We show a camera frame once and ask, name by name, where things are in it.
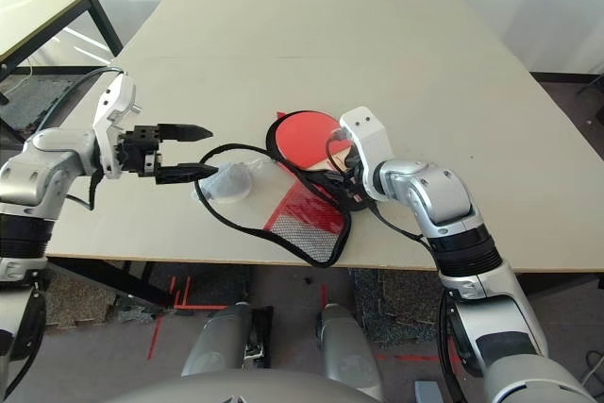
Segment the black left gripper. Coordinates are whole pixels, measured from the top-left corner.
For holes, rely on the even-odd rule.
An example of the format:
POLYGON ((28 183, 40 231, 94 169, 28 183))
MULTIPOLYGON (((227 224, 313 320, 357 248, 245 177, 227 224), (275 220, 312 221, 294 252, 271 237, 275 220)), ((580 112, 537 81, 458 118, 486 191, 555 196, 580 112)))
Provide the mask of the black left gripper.
POLYGON ((212 136, 211 131, 197 125, 134 126, 117 136, 115 151, 122 171, 140 177, 155 176, 158 185, 184 184, 213 176, 218 168, 200 162, 159 167, 160 142, 197 142, 212 136))

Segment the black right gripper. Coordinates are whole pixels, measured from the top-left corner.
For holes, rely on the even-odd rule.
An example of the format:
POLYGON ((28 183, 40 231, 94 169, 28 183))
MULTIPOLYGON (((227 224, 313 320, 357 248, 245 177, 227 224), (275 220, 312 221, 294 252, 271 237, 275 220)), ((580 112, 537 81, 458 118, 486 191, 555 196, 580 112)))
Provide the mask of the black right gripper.
POLYGON ((345 157, 346 206, 348 208, 374 208, 375 200, 362 184, 363 166, 356 146, 349 148, 345 157))

